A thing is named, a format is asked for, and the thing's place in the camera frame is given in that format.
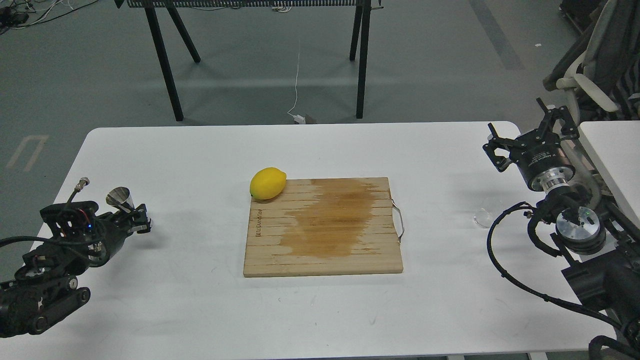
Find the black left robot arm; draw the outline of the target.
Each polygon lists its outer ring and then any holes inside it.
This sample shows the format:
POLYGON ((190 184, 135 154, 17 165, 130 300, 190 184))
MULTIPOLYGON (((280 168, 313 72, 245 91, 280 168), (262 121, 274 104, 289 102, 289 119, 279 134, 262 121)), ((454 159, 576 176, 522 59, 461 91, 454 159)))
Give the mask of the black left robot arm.
POLYGON ((2 246, 39 242, 22 256, 14 278, 1 283, 1 337, 39 335, 90 300, 90 289, 78 285, 89 268, 107 264, 132 234, 149 233, 153 221, 144 203, 135 205, 128 187, 115 187, 106 203, 116 212, 97 214, 98 203, 75 202, 89 184, 83 177, 66 202, 40 210, 52 237, 18 235, 1 240, 2 246))

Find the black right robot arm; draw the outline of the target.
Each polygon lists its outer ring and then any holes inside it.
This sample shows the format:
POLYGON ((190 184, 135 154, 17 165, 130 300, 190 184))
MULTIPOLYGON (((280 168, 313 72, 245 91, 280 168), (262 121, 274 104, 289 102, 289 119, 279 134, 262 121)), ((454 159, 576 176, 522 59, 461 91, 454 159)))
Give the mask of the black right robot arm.
POLYGON ((514 139, 499 136, 493 123, 483 151, 500 173, 518 166, 530 191, 544 192, 536 205, 518 202, 499 214, 487 233, 487 255, 500 275, 533 296, 570 312, 611 325, 619 341, 598 335, 589 342, 591 360, 603 358, 607 347, 639 358, 639 228, 611 201, 589 205, 570 184, 576 167, 562 149, 563 141, 579 138, 578 125, 566 106, 549 109, 537 98, 544 117, 537 128, 514 139), (532 244, 547 255, 562 256, 567 284, 578 303, 536 291, 512 276, 498 261, 492 237, 501 221, 516 211, 528 218, 526 232, 532 244))

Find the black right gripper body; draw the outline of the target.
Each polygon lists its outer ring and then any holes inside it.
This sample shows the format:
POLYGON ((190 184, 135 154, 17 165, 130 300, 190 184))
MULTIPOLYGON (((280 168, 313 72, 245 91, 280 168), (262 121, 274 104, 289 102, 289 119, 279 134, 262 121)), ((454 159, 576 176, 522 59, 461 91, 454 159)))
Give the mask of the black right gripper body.
POLYGON ((574 177, 575 167, 556 133, 537 136, 530 131, 516 141, 524 145, 515 146, 515 164, 530 191, 548 193, 574 177))

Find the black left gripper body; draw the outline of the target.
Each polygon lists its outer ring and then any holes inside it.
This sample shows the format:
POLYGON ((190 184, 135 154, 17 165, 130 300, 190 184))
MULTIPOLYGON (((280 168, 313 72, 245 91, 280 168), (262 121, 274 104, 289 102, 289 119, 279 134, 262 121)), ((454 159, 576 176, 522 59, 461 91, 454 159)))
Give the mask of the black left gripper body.
POLYGON ((96 240, 86 251, 90 264, 109 262, 121 250, 126 238, 133 234, 132 228, 137 225, 134 213, 123 210, 92 215, 87 220, 92 225, 92 239, 96 240))

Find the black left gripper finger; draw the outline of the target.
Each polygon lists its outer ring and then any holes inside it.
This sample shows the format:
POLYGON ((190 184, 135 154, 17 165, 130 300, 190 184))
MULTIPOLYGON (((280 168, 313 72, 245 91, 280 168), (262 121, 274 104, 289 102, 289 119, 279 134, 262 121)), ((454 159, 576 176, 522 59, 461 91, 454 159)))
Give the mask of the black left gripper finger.
POLYGON ((147 206, 141 203, 134 210, 118 211, 118 228, 126 231, 130 236, 134 232, 137 234, 150 233, 153 227, 153 220, 147 214, 147 206))

